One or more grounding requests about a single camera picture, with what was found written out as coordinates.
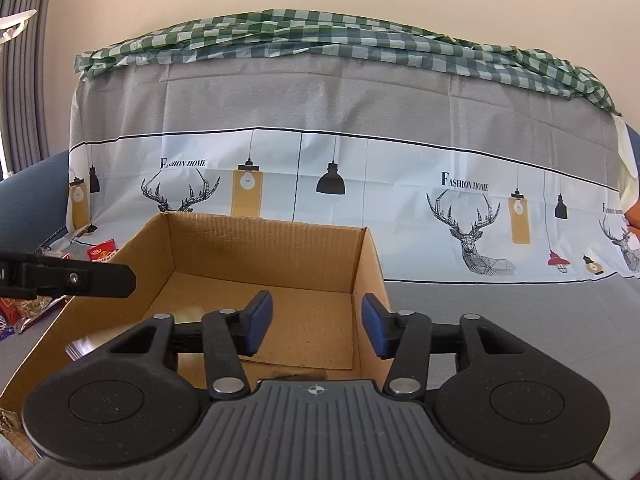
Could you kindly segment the red long snack packet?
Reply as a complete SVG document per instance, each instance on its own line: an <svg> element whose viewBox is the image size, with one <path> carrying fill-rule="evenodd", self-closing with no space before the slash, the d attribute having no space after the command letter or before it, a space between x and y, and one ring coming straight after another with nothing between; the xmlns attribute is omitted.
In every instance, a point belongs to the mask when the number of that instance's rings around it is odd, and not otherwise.
<svg viewBox="0 0 640 480"><path fill-rule="evenodd" d="M86 249L90 261L104 262L110 260L118 251L114 238L93 245Z"/></svg>

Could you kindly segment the green red snack bag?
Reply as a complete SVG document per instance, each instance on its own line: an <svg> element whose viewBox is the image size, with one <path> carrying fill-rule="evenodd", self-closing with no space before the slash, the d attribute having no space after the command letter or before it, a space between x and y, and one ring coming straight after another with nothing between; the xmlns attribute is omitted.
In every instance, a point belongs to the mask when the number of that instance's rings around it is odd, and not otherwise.
<svg viewBox="0 0 640 480"><path fill-rule="evenodd" d="M32 300L2 298L0 300L1 339L23 333L49 311L64 306L66 301L66 296L58 298L38 296Z"/></svg>

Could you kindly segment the cardboard box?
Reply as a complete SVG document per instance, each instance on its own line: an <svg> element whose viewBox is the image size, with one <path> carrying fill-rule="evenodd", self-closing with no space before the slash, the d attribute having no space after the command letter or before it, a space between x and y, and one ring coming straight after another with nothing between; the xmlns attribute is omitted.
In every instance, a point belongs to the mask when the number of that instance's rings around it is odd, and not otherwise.
<svg viewBox="0 0 640 480"><path fill-rule="evenodd" d="M388 301L367 229L157 214L113 260L136 274L134 292L70 300L4 387L2 408L19 411L30 390L70 362L65 347L76 339L157 313L241 310L261 290L272 296L273 318L256 356L242 361L252 384L288 375L382 384L390 369L360 318L363 295Z"/></svg>

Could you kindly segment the deer print sofa cover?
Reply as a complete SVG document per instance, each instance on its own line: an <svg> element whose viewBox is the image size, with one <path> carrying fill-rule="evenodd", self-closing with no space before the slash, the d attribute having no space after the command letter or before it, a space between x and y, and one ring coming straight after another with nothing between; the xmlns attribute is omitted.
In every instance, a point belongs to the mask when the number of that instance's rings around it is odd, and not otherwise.
<svg viewBox="0 0 640 480"><path fill-rule="evenodd" d="M583 99L303 54L82 80L72 199L126 242L161 211L366 228L386 278L639 273L625 124Z"/></svg>

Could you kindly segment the orange cushion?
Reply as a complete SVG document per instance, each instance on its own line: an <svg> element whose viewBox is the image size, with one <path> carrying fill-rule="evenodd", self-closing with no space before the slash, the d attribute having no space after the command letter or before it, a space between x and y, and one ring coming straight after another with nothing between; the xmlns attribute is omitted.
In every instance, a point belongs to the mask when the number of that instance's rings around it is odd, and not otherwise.
<svg viewBox="0 0 640 480"><path fill-rule="evenodd" d="M640 240L640 203L637 202L624 213L628 230Z"/></svg>

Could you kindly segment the grey curtain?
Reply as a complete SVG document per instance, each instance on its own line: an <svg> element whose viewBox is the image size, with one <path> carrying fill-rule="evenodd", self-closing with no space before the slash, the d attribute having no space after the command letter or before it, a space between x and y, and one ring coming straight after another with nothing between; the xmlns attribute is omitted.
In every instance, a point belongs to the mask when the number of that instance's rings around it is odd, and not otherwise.
<svg viewBox="0 0 640 480"><path fill-rule="evenodd" d="M1 47L1 157L15 174L49 156L44 119L44 33L49 0L1 0L1 14L34 11L25 29Z"/></svg>

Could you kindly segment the green checkered cloth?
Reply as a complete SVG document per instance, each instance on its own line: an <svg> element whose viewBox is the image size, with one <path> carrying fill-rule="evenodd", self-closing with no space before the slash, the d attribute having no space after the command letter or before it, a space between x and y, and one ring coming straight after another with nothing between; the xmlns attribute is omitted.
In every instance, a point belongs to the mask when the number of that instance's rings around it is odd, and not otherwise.
<svg viewBox="0 0 640 480"><path fill-rule="evenodd" d="M374 61L582 98L615 113L608 89L585 67L539 49L478 44L421 27L348 14L271 9L200 18L76 55L92 78L127 66L191 64L218 58L318 54Z"/></svg>

